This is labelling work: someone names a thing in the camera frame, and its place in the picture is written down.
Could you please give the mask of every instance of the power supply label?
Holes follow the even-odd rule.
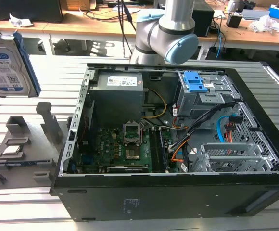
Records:
[[[136,76],[109,76],[108,86],[134,86],[138,85]]]
[[[21,91],[23,90],[23,84],[11,66],[9,56],[0,53],[0,90]]]

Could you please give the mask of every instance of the black computer case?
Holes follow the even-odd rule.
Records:
[[[0,0],[0,20],[9,14],[32,22],[60,23],[67,11],[67,0]]]
[[[130,65],[95,65],[92,70],[119,67],[127,71]],[[146,67],[135,66],[144,70]],[[166,67],[147,67],[166,71]],[[168,70],[190,70],[170,67]],[[267,137],[279,156],[279,131],[233,69],[192,68],[202,73],[219,71],[231,78],[235,89],[251,109],[257,131]],[[56,174],[62,166],[60,156]],[[133,175],[133,176],[63,176],[52,184],[52,195],[59,196],[74,221],[201,218],[252,216],[279,199],[279,174],[218,174],[218,175]]]

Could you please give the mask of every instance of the wooden desk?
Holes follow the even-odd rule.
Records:
[[[216,6],[210,3],[214,10],[223,10],[224,7]],[[108,12],[111,9],[102,8],[95,12],[95,17],[109,18],[117,16],[117,12]],[[132,15],[133,21],[136,20],[136,13]],[[222,20],[221,31],[226,36],[224,47],[240,48],[240,49],[257,49],[257,50],[276,50],[279,51],[279,33],[273,31],[273,34],[268,32],[254,33],[248,26],[251,22],[242,19],[239,28],[229,28],[226,26],[226,19]],[[69,11],[64,20],[60,24],[53,23],[34,23],[35,26],[28,28],[20,28],[19,32],[23,37],[33,37],[44,39],[44,47],[47,54],[55,54],[51,44],[51,38],[60,39],[76,39],[76,40],[96,40],[96,41],[121,41],[122,33],[119,22],[109,23],[89,19],[83,16],[81,12]],[[0,21],[0,30],[3,33],[12,33],[15,30],[9,22]],[[135,31],[131,24],[124,22],[125,35],[129,42],[135,42]],[[210,47],[216,42],[216,34],[209,34],[206,38],[199,38],[201,46],[198,59],[205,59]]]
[[[209,4],[214,10],[224,10],[224,6],[219,7],[212,3]],[[255,10],[264,10],[263,7],[255,7]],[[225,34],[226,43],[224,47],[226,48],[239,48],[239,49],[253,49],[253,50],[271,50],[279,51],[279,33],[273,30],[272,34],[269,32],[259,32],[255,33],[250,28],[249,25],[252,21],[242,19],[238,28],[231,28],[226,25],[227,19],[222,20],[221,31]],[[216,22],[220,24],[221,19],[216,19]],[[216,41],[216,34],[209,33],[206,39],[211,39],[212,42],[207,40],[202,41],[202,46],[198,59],[204,60],[207,57],[207,53],[210,47],[212,47]]]

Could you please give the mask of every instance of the gray 3d-printed holder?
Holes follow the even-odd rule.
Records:
[[[67,122],[57,122],[51,103],[36,108],[44,124],[27,123],[11,116],[0,145],[0,189],[50,186],[68,134]]]

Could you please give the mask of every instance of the white label sticker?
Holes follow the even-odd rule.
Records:
[[[10,68],[10,59],[0,59],[0,90],[3,91],[21,91],[23,84],[21,83],[17,73]]]
[[[188,168],[184,165],[184,163],[181,164],[181,169],[184,172],[187,172]]]
[[[191,155],[197,154],[197,148],[192,148],[192,150],[190,151]]]
[[[109,76],[107,78],[108,86],[133,86],[138,85],[136,76]]]
[[[215,88],[215,86],[213,85],[213,83],[204,83],[203,85],[205,88]]]

